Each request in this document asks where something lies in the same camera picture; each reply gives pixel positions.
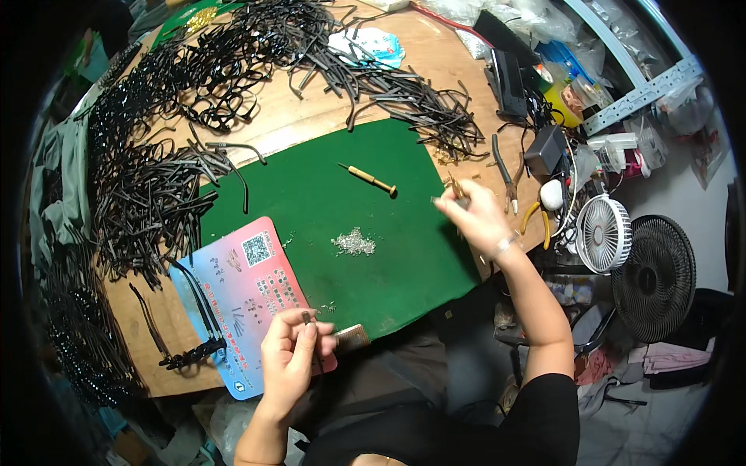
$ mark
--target green felt mat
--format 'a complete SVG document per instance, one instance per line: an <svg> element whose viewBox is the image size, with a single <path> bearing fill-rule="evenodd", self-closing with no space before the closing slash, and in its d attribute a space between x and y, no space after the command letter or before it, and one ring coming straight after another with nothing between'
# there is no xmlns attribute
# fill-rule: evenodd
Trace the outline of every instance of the green felt mat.
<svg viewBox="0 0 746 466"><path fill-rule="evenodd" d="M267 157L267 166L242 167L249 215L235 174L220 188L202 186L201 194L220 194L202 218L202 244L267 215L281 241L294 234L285 253L309 305L334 302L334 313L322 309L319 320L339 329L362 324L371 340L393 333L480 282L468 245L430 202L443 186L417 138L406 123L387 119L296 145ZM337 162L395 184L398 197ZM336 255L331 239L354 227L375 240L375 254Z"/></svg>

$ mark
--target bracelet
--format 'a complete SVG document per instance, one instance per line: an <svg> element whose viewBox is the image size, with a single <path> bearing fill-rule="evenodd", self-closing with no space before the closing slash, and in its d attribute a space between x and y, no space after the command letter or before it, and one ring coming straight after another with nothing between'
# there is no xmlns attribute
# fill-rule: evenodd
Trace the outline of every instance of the bracelet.
<svg viewBox="0 0 746 466"><path fill-rule="evenodd" d="M497 247L493 250L492 254L489 255L489 260L493 261L498 258L500 254L507 251L510 247L510 244L514 242L518 238L518 231L514 230L513 234L510 234L506 236L505 238L502 238L499 242ZM486 262L484 262L484 256L479 256L480 260L484 265L486 265Z"/></svg>

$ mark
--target black power adapter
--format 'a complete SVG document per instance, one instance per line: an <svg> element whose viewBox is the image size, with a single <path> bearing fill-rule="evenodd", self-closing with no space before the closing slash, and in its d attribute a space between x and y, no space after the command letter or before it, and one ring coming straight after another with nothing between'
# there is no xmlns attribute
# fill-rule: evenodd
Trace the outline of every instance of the black power adapter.
<svg viewBox="0 0 746 466"><path fill-rule="evenodd" d="M550 175L565 150L565 135L559 125L544 126L524 155L533 175Z"/></svg>

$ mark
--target wooden screwdriver handle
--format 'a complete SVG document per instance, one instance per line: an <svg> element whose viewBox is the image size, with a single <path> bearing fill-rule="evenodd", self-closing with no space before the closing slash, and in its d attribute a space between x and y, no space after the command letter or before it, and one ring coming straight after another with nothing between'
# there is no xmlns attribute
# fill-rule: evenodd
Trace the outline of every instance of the wooden screwdriver handle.
<svg viewBox="0 0 746 466"><path fill-rule="evenodd" d="M368 183L374 184L378 186L379 188L383 189L384 191L387 191L389 195L393 196L394 192L396 192L396 185L389 186L383 181L376 180L375 177L369 173L365 173L363 170L360 170L356 167L350 166L347 168L347 171L355 175L356 177L360 178L361 180L365 180Z"/></svg>

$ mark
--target qr code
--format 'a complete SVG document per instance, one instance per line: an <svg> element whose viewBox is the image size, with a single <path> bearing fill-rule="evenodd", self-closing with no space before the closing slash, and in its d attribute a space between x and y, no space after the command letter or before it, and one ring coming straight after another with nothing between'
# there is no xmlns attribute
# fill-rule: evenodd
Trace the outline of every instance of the qr code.
<svg viewBox="0 0 746 466"><path fill-rule="evenodd" d="M246 254L246 260L248 261L249 267L254 267L256 264L269 259L269 248L267 243L264 241L262 234L259 233L253 238L249 238L244 241L243 252Z"/></svg>

